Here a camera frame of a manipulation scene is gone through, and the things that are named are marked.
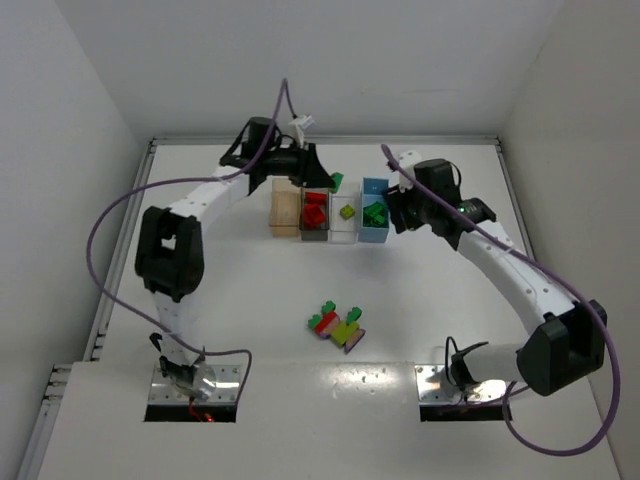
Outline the red flower lego brick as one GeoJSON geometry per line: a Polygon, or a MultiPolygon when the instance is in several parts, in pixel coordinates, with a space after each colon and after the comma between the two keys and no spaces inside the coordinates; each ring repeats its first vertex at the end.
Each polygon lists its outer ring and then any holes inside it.
{"type": "Polygon", "coordinates": [[[327,195],[320,192],[306,192],[304,200],[311,205],[325,205],[327,203],[327,195]]]}

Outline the green curved lego brick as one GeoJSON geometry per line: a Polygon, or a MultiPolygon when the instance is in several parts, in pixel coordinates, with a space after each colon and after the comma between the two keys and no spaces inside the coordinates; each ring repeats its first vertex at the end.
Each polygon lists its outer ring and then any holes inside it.
{"type": "Polygon", "coordinates": [[[344,175],[340,172],[334,172],[331,174],[331,179],[333,181],[333,186],[330,188],[330,192],[335,194],[340,189],[340,186],[344,179],[344,175]]]}

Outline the dark green square lego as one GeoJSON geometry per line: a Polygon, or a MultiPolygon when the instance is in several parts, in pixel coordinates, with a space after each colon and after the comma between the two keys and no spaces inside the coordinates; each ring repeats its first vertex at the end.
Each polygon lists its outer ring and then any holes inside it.
{"type": "Polygon", "coordinates": [[[387,228],[387,207],[383,202],[376,201],[362,210],[363,226],[366,228],[387,228]]]}

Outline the lime square lego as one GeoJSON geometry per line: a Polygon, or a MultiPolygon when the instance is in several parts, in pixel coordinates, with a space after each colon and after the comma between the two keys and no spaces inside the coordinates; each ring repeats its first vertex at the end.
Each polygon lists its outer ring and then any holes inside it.
{"type": "Polygon", "coordinates": [[[347,204],[339,210],[339,213],[344,220],[349,220],[355,216],[356,211],[350,204],[347,204]]]}

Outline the lime purple lego stack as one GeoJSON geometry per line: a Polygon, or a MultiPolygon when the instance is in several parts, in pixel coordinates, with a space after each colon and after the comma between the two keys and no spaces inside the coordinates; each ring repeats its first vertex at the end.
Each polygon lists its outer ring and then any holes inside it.
{"type": "Polygon", "coordinates": [[[354,306],[344,316],[338,314],[337,305],[326,301],[318,313],[314,313],[307,320],[307,327],[318,338],[330,340],[345,354],[349,354],[365,337],[366,330],[359,321],[363,310],[354,306]]]}

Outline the red green lego stack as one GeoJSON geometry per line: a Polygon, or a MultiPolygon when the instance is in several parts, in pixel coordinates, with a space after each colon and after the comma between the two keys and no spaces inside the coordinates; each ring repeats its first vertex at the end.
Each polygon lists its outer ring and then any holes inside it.
{"type": "Polygon", "coordinates": [[[302,209],[302,224],[305,229],[321,228],[327,220],[323,205],[306,204],[302,209]]]}

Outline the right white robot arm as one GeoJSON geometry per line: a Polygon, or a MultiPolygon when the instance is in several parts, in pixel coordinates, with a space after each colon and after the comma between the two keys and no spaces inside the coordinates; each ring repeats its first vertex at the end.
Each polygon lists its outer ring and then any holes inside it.
{"type": "Polygon", "coordinates": [[[602,367],[605,340],[592,317],[605,320],[605,310],[595,300],[580,303],[523,261],[495,212],[479,198],[462,197],[457,167],[415,150],[401,153],[391,167],[399,181],[383,198],[397,233],[430,226],[485,275],[528,334],[523,343],[481,341],[457,351],[448,366],[451,384],[503,380],[549,396],[602,367]]]}

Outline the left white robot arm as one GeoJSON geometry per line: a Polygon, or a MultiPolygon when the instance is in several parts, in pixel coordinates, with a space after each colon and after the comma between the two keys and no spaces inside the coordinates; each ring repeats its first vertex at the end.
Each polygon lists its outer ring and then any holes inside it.
{"type": "Polygon", "coordinates": [[[204,276],[203,236],[231,205],[251,195],[268,177],[284,177],[297,187],[331,188],[334,181],[321,165],[316,146],[304,138],[309,115],[293,119],[293,135],[265,117],[251,118],[222,155],[215,181],[196,187],[163,207],[151,206],[142,217],[135,272],[151,292],[164,334],[152,343],[160,353],[164,376],[182,389],[195,389],[205,355],[193,344],[194,293],[204,276]]]}

